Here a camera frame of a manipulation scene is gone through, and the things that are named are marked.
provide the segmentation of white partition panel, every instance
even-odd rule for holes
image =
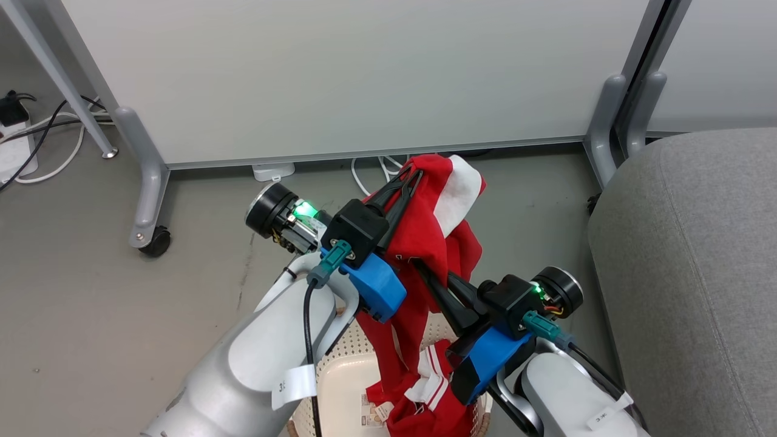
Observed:
[[[166,163],[580,139],[648,0],[62,0]]]
[[[777,126],[777,2],[694,0],[660,70],[648,131]]]

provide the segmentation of gray floor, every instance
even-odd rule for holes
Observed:
[[[39,96],[29,105],[39,120],[61,95],[4,16],[0,29],[0,88]],[[82,76],[74,80],[89,93]],[[36,175],[67,157],[77,133],[49,136]],[[174,173],[163,213],[174,241],[159,259],[141,256],[127,245],[138,167],[115,129],[106,134],[121,149],[115,159],[101,159],[87,136],[54,179],[0,193],[3,435],[137,435],[289,260],[242,224],[262,187],[248,168]],[[471,163],[489,184],[468,217],[485,250],[473,282],[529,278],[549,264],[567,269],[586,291],[568,327],[613,369],[586,240],[585,201],[598,188],[582,147],[500,151]],[[380,185],[375,165],[361,173],[368,187]],[[333,211],[360,196],[347,163],[300,166],[284,183]],[[495,410],[488,435],[516,434]]]

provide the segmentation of gray sofa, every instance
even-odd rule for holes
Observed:
[[[605,189],[589,240],[650,434],[777,435],[777,129],[647,146]]]

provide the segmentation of power strip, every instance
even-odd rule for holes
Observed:
[[[11,126],[3,126],[0,124],[0,132],[3,134],[3,137],[9,137],[15,132],[28,128],[29,126],[29,121],[12,124]],[[35,149],[35,143],[33,142],[32,135],[0,143],[0,183],[5,183],[8,179],[11,179],[11,176],[13,176],[22,164],[27,161],[27,158],[30,157],[33,149]],[[20,176],[30,174],[35,170],[38,170],[37,157],[33,157],[30,163],[27,164],[27,167],[22,170]]]

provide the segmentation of laundry basket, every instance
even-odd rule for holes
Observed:
[[[421,349],[444,338],[453,341],[456,336],[442,314],[430,313],[426,330],[423,332]],[[324,437],[389,436],[385,426],[361,427],[361,424],[357,423],[361,413],[354,407],[354,403],[359,404],[358,397],[364,393],[364,389],[380,379],[377,363],[372,344],[367,340],[359,323],[353,322],[329,355],[316,367],[319,414]],[[482,395],[476,402],[475,414],[472,416],[472,437],[483,437],[486,434],[492,403],[488,394]],[[287,429],[291,437],[315,437],[309,398],[299,404],[288,422]]]

